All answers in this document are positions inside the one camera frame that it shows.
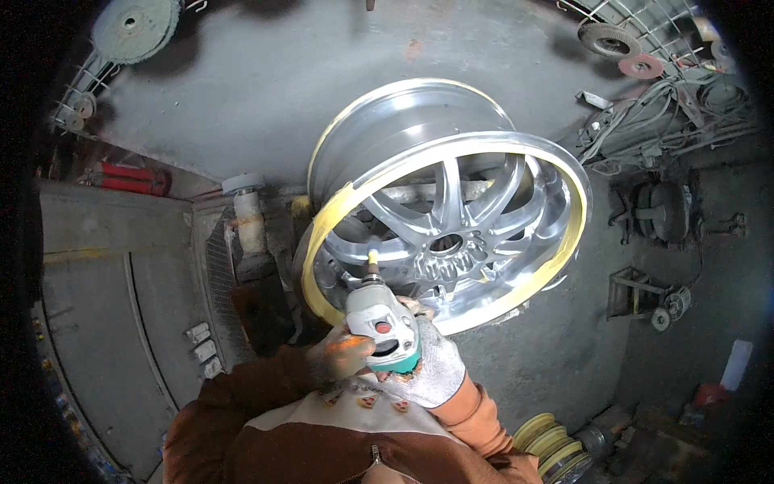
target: red button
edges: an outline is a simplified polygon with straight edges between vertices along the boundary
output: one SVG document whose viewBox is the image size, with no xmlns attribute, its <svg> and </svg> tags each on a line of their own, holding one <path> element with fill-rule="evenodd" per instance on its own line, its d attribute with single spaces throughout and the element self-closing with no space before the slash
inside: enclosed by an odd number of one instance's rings
<svg viewBox="0 0 774 484">
<path fill-rule="evenodd" d="M 376 323 L 376 332 L 380 335 L 386 335 L 392 327 L 387 323 Z"/>
</svg>

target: brown jacket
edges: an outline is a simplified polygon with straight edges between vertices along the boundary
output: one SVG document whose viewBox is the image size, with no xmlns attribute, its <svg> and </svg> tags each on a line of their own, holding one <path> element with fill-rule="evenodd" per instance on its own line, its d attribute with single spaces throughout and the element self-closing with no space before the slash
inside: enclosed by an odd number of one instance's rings
<svg viewBox="0 0 774 484">
<path fill-rule="evenodd" d="M 406 482 L 541 482 L 537 457 L 511 449 L 495 402 L 467 376 L 451 400 L 430 410 L 467 445 L 418 432 L 366 433 L 297 422 L 268 431 L 246 427 L 253 417 L 316 389 L 305 351 L 281 348 L 274 358 L 237 365 L 230 375 L 205 381 L 169 429 L 164 482 L 333 484 L 362 474 L 373 462 L 373 446 L 384 465 L 410 476 Z"/>
</svg>

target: jacket zipper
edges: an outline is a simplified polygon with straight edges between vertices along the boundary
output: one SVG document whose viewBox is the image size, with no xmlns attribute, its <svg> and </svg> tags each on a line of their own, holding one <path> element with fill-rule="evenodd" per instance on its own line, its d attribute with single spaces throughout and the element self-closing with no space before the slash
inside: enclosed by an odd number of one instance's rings
<svg viewBox="0 0 774 484">
<path fill-rule="evenodd" d="M 400 471 L 397 471 L 397 470 L 393 469 L 392 467 L 390 467 L 389 465 L 385 464 L 382 461 L 382 456 L 379 454 L 379 447 L 377 447 L 375 445 L 371 446 L 371 458 L 372 458 L 371 465 L 366 470 L 364 470 L 363 472 L 359 472 L 358 474 L 355 474 L 352 477 L 346 478 L 343 481 L 336 482 L 336 484 L 348 484 L 348 482 L 354 482 L 356 479 L 359 479 L 362 476 L 364 476 L 366 472 L 371 470 L 371 467 L 373 467 L 374 465 L 377 465 L 377 464 L 384 465 L 387 469 L 391 469 L 392 471 L 397 472 L 398 474 L 402 475 L 403 477 L 409 479 L 411 482 L 416 482 L 416 484 L 422 484 L 421 482 L 417 481 L 416 479 L 414 479 L 410 475 L 407 475 L 407 474 L 404 474 L 404 473 L 402 473 Z"/>
</svg>

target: angle grinder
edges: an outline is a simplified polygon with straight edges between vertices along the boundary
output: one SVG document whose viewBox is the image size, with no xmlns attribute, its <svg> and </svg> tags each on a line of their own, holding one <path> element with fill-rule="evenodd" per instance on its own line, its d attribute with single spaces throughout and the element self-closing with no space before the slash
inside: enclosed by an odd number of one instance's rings
<svg viewBox="0 0 774 484">
<path fill-rule="evenodd" d="M 347 296 L 346 321 L 353 335 L 374 338 L 376 351 L 365 359 L 375 372 L 408 373 L 422 356 L 419 327 L 379 275 L 377 242 L 368 244 L 368 274 Z"/>
</svg>

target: hand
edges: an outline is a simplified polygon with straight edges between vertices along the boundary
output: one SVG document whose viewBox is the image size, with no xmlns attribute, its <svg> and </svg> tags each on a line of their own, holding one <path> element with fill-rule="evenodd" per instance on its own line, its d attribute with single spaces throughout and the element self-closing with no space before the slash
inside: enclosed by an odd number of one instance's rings
<svg viewBox="0 0 774 484">
<path fill-rule="evenodd" d="M 387 393 L 435 408 L 446 403 L 465 379 L 465 364 L 451 340 L 433 324 L 433 310 L 418 301 L 398 296 L 398 301 L 415 315 L 420 330 L 422 358 L 411 373 L 377 372 L 381 388 Z"/>
<path fill-rule="evenodd" d="M 365 367 L 365 357 L 376 350 L 368 336 L 353 335 L 346 323 L 334 326 L 323 341 L 307 353 L 313 378 L 318 383 L 335 382 Z"/>
</svg>

